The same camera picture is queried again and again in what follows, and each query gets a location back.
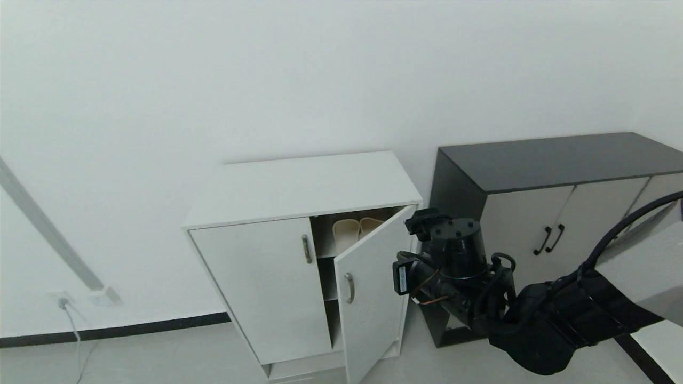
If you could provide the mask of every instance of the white cable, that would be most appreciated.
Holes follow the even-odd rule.
[[[76,380],[76,384],[79,384],[81,382],[81,379],[83,378],[83,371],[85,371],[85,364],[81,368],[81,335],[79,332],[76,330],[76,325],[74,324],[74,319],[71,317],[71,313],[69,313],[69,309],[66,307],[67,305],[71,305],[69,302],[63,303],[59,302],[59,307],[66,312],[66,316],[69,316],[69,323],[71,323],[71,329],[74,331],[74,335],[76,336],[76,372],[79,373],[79,378]]]

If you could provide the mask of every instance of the shoe cabinet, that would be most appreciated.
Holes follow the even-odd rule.
[[[441,147],[430,206],[480,220],[487,255],[515,258],[519,292],[575,271],[619,220],[681,190],[683,152],[610,133]],[[437,346],[476,339],[440,308],[422,310]]]
[[[344,370],[359,383],[400,352],[407,297],[391,264],[416,250],[404,221],[421,204],[392,152],[240,163],[217,170],[182,229],[268,382]],[[366,217],[383,223],[337,252],[334,223]]]

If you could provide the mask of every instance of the cabinet door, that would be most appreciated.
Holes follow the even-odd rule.
[[[400,337],[406,297],[393,290],[391,264],[398,251],[411,249],[412,238],[404,221],[414,211],[415,206],[403,208],[335,259],[346,377],[350,384],[360,383]]]
[[[542,256],[534,254],[573,190],[573,186],[532,189],[490,195],[482,213],[482,235],[486,255],[506,253],[517,262],[515,288],[556,278]]]
[[[584,262],[598,241],[633,205],[647,178],[580,184],[572,192],[540,257],[547,259],[554,278]]]
[[[683,191],[683,174],[652,176],[648,180],[643,192],[640,194],[640,196],[638,196],[638,200],[636,200],[635,204],[633,204],[633,207],[631,207],[628,213],[631,213],[638,208],[642,208],[647,203],[653,202],[660,197],[664,197],[678,191]],[[665,209],[665,207],[653,210],[652,212],[646,214],[645,216],[636,220],[630,228],[635,228],[643,221],[656,215],[656,213],[662,209]]]
[[[331,352],[317,260],[301,240],[308,218],[190,234],[261,364]]]

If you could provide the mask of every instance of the black baseboard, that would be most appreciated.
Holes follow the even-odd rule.
[[[174,331],[176,329],[201,327],[228,323],[230,317],[227,313],[208,314],[188,318],[177,318],[173,320],[156,321],[154,323],[128,325],[125,327],[88,329],[79,331],[81,340],[99,340],[109,338],[120,338],[124,336],[143,335],[145,333],[155,333],[164,331]],[[58,344],[64,342],[75,342],[76,336],[73,332],[47,333],[44,335],[16,336],[13,338],[0,338],[0,348],[11,348],[15,346],[34,346],[43,344]]]
[[[618,336],[614,340],[617,340],[619,346],[626,351],[628,356],[640,367],[653,384],[675,384],[671,377],[664,372],[662,367],[652,359],[650,354],[645,352],[643,347],[631,335]]]

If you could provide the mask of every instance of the black countertop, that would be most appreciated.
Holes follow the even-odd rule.
[[[683,172],[683,152],[636,133],[471,144],[439,150],[487,193]]]

